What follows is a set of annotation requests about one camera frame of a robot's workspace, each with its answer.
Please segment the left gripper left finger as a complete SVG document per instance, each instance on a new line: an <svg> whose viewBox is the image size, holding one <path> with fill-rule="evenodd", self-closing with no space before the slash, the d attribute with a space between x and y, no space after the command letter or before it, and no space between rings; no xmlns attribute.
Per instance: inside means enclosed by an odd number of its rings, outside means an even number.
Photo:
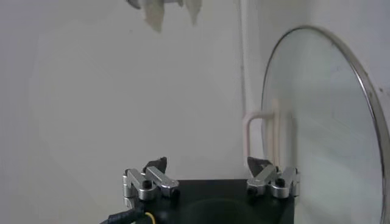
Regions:
<svg viewBox="0 0 390 224"><path fill-rule="evenodd" d="M159 192L162 197L176 200L180 183L166 175L167 157L147 162L139 171L126 169L122 175L122 198L126 207L136 207L140 201L153 201Z"/></svg>

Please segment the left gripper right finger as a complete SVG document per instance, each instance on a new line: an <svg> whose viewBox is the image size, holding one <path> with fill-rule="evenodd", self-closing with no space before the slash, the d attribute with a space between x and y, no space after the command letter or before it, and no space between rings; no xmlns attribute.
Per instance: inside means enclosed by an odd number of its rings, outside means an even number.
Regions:
<svg viewBox="0 0 390 224"><path fill-rule="evenodd" d="M300 173L295 167L280 170L267 159L247 157L252 177L246 181L249 200L266 194L278 200L297 198L300 195Z"/></svg>

